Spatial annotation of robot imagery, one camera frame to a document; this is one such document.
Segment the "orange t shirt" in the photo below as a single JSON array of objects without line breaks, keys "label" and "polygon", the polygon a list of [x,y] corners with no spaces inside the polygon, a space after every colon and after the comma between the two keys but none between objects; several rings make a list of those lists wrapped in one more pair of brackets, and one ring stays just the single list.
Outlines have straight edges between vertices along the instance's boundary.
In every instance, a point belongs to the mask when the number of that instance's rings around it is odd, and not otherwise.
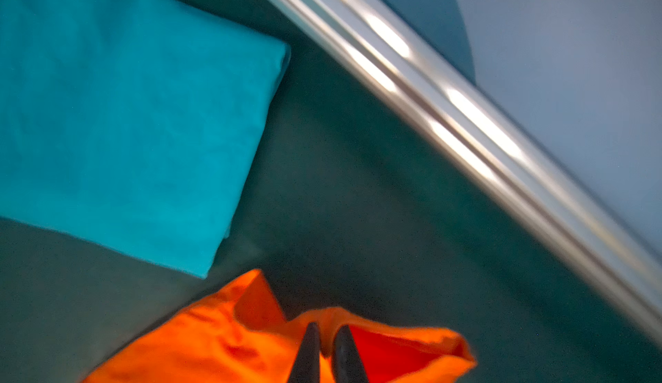
[{"label": "orange t shirt", "polygon": [[320,329],[320,382],[336,382],[334,337],[348,325],[369,382],[454,382],[477,362],[465,338],[439,328],[373,322],[341,307],[287,319],[252,270],[136,338],[90,382],[286,382],[309,323]]}]

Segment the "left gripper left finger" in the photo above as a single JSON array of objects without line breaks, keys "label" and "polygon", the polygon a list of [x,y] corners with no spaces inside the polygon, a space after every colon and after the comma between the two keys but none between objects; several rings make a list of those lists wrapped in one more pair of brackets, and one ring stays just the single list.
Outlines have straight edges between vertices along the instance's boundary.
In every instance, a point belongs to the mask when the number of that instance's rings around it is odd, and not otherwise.
[{"label": "left gripper left finger", "polygon": [[320,382],[321,338],[317,323],[309,323],[291,367],[287,383]]}]

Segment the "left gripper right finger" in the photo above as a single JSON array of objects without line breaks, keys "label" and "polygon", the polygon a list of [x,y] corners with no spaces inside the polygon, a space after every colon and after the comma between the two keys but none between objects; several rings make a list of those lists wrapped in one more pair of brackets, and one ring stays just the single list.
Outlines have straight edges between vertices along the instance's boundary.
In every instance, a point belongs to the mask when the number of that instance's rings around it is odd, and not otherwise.
[{"label": "left gripper right finger", "polygon": [[369,382],[365,366],[348,325],[343,325],[334,337],[332,367],[337,383]]}]

